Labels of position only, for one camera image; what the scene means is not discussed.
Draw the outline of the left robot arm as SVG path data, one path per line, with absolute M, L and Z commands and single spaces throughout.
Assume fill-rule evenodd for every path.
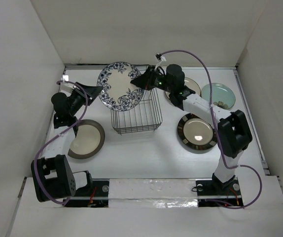
M 95 191 L 91 174 L 76 184 L 68 158 L 86 159 L 97 154 L 105 142 L 105 131 L 96 121 L 77 118 L 76 113 L 87 109 L 103 87 L 86 86 L 78 82 L 57 82 L 62 91 L 51 97 L 54 109 L 54 137 L 37 152 L 31 163 L 36 198 L 66 205 L 76 194 L 92 195 Z

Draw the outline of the blue floral plate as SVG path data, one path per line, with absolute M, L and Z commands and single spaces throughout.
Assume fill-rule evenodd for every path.
M 97 86 L 103 87 L 99 94 L 101 102 L 113 111 L 133 109 L 144 95 L 143 89 L 131 84 L 131 80 L 140 75 L 140 71 L 127 62 L 114 62 L 105 66 L 97 79 Z

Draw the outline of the patterned dark rim plate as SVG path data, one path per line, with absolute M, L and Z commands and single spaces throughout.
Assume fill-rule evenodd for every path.
M 177 134 L 181 142 L 197 151 L 206 151 L 217 144 L 212 126 L 200 117 L 188 113 L 177 124 Z

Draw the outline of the light green plate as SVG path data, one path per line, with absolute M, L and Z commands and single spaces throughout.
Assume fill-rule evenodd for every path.
M 225 110 L 231 109 L 236 102 L 234 92 L 221 83 L 212 83 L 212 103 Z

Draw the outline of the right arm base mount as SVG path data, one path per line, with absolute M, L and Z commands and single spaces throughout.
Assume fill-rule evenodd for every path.
M 198 207 L 239 207 L 243 206 L 240 185 L 237 179 L 224 190 L 216 190 L 212 180 L 196 180 L 192 191 L 197 194 Z

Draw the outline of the brown rim cream plate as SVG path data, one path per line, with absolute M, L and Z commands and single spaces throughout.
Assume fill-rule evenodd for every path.
M 68 156 L 74 159 L 88 159 L 96 155 L 105 142 L 104 128 L 95 120 L 84 119 L 78 124 L 78 132 L 72 141 Z

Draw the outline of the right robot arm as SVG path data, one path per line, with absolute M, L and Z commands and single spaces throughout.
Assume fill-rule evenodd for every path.
M 209 123 L 215 131 L 221 155 L 212 175 L 212 190 L 223 194 L 235 178 L 235 170 L 241 153 L 252 141 L 252 134 L 244 112 L 222 109 L 185 85 L 185 74 L 181 66 L 171 64 L 162 74 L 155 66 L 131 80 L 138 88 L 158 88 L 169 93 L 170 102 L 183 111 L 192 113 Z

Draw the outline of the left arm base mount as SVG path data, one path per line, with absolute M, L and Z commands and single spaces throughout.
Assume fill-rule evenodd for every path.
M 92 186 L 78 188 L 65 207 L 108 207 L 108 193 L 109 179 L 93 179 Z

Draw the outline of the grey rim cream plate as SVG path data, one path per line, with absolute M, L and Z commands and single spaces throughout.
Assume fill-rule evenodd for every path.
M 168 98 L 184 100 L 187 95 L 194 93 L 201 95 L 201 89 L 196 81 L 187 77 L 168 78 L 163 83 L 163 87 Z

